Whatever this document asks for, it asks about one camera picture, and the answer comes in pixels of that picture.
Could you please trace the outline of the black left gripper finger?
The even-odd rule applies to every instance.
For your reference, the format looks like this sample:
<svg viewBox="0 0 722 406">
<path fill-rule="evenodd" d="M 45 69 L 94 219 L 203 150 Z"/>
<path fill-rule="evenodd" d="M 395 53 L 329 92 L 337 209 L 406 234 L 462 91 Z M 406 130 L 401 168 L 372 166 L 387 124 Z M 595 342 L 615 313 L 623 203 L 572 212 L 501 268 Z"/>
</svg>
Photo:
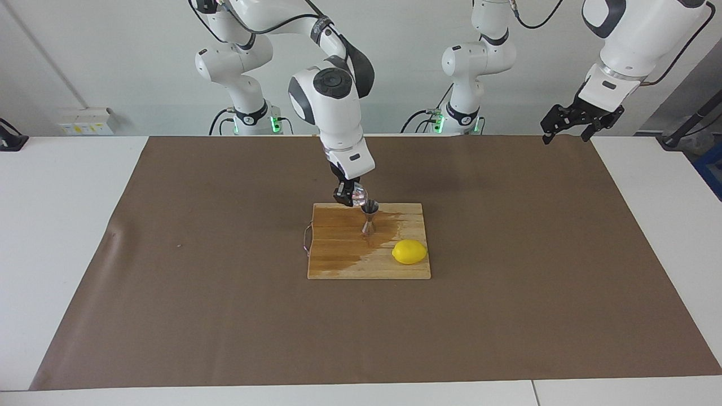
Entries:
<svg viewBox="0 0 722 406">
<path fill-rule="evenodd" d="M 624 111 L 624 106 L 619 106 L 614 112 L 604 114 L 601 117 L 591 118 L 591 122 L 581 134 L 581 139 L 583 139 L 584 142 L 588 142 L 597 132 L 610 129 L 621 118 Z"/>
<path fill-rule="evenodd" d="M 543 131 L 542 140 L 545 145 L 549 145 L 554 137 L 560 133 L 575 126 L 573 114 L 575 108 L 573 105 L 563 107 L 560 104 L 553 105 L 544 118 L 540 121 Z"/>
</svg>

